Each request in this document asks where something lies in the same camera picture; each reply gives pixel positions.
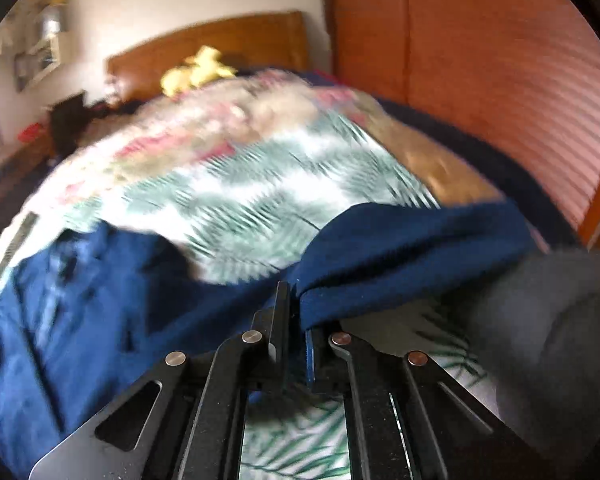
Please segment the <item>yellow plush toy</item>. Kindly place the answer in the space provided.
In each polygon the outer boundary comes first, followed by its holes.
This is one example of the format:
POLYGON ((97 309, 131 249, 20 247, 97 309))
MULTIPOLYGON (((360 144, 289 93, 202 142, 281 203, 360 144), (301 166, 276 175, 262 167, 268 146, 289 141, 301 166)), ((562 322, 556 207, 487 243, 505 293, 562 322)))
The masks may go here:
POLYGON ((160 80, 162 93, 168 98, 192 89, 199 89, 209 82, 233 78, 237 70, 221 62, 222 53, 215 48, 202 46, 184 62, 167 70, 160 80))

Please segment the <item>wooden louvred wardrobe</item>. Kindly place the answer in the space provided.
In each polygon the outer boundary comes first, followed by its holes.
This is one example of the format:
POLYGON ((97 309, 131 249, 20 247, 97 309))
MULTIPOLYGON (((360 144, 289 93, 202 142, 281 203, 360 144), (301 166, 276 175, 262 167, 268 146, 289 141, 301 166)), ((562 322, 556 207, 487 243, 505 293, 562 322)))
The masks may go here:
POLYGON ((570 0, 325 0, 352 86, 515 159, 600 247, 600 38, 570 0))

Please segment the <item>palm leaf bed sheet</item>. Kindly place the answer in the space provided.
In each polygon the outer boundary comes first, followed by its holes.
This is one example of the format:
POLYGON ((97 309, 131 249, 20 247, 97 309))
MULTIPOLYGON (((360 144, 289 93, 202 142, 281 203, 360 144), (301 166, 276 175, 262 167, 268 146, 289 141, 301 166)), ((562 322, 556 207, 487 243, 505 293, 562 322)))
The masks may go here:
POLYGON ((63 232, 102 223, 166 238, 197 282, 236 285, 296 263, 355 205, 437 209, 498 197, 477 170, 423 133, 398 122, 366 132, 332 113, 74 202, 55 200, 42 183, 0 236, 0 293, 22 260, 63 232))

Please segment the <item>navy blue suit jacket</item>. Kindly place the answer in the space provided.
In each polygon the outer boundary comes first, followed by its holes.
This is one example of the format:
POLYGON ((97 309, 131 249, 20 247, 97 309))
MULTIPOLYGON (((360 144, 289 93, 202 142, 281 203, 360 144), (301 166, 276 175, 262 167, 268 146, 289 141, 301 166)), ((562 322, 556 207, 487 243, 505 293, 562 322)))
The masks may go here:
POLYGON ((0 293, 0 460, 34 464, 174 350, 204 353, 287 282, 302 330, 449 290, 532 252, 509 202, 442 209, 359 204, 300 259, 236 285, 197 282, 166 238, 100 224, 22 260, 0 293))

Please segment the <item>red bowl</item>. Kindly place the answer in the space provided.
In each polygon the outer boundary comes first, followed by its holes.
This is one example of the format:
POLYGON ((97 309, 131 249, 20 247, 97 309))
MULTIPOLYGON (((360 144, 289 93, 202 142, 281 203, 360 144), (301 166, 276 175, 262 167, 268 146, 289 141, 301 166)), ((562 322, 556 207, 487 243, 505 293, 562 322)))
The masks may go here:
POLYGON ((45 132, 45 127, 39 122, 28 125, 17 136, 21 143, 30 143, 38 139, 45 132))

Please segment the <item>dark grey garment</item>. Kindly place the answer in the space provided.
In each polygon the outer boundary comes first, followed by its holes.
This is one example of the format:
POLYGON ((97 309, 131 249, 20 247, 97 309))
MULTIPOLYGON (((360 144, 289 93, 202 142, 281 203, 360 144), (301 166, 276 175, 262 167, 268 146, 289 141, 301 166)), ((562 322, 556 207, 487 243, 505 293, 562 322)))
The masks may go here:
POLYGON ((600 438, 600 250, 524 258, 471 301, 468 333, 504 422, 580 462, 600 438))

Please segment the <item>floral quilt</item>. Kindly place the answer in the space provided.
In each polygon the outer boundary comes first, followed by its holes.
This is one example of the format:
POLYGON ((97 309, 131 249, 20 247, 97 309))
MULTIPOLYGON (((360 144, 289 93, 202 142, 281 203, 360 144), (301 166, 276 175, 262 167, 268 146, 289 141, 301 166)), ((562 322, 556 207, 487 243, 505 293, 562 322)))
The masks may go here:
POLYGON ((76 151, 55 167, 41 190, 74 202, 232 154, 279 131, 309 127, 326 113, 366 132, 386 120, 381 106, 362 92, 312 84, 286 70, 258 70, 175 98, 159 96, 130 114, 91 120, 76 151))

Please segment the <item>white wall shelf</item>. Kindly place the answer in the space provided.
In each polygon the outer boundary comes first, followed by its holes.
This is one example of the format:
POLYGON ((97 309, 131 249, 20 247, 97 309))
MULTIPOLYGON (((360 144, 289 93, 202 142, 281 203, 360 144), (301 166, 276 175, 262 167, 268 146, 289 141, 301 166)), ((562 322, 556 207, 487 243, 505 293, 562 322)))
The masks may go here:
POLYGON ((4 55, 10 58, 18 93, 69 63, 69 0, 18 0, 0 24, 4 55))

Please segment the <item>wooden chair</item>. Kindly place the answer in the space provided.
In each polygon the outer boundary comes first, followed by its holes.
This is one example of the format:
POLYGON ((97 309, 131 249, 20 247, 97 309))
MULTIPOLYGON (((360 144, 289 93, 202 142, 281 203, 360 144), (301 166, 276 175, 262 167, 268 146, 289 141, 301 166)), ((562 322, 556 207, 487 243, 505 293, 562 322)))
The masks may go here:
POLYGON ((90 110, 85 106, 86 92, 81 91, 48 110, 48 132, 55 154, 65 159, 78 148, 80 134, 91 121, 90 110))

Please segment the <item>wooden desk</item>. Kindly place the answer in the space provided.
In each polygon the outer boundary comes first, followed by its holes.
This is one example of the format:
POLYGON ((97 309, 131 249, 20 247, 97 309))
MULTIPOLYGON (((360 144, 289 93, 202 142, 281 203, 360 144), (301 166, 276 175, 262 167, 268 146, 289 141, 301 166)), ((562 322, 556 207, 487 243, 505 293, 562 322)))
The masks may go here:
POLYGON ((52 138, 45 129, 27 143, 0 149, 0 235, 50 172, 52 138))

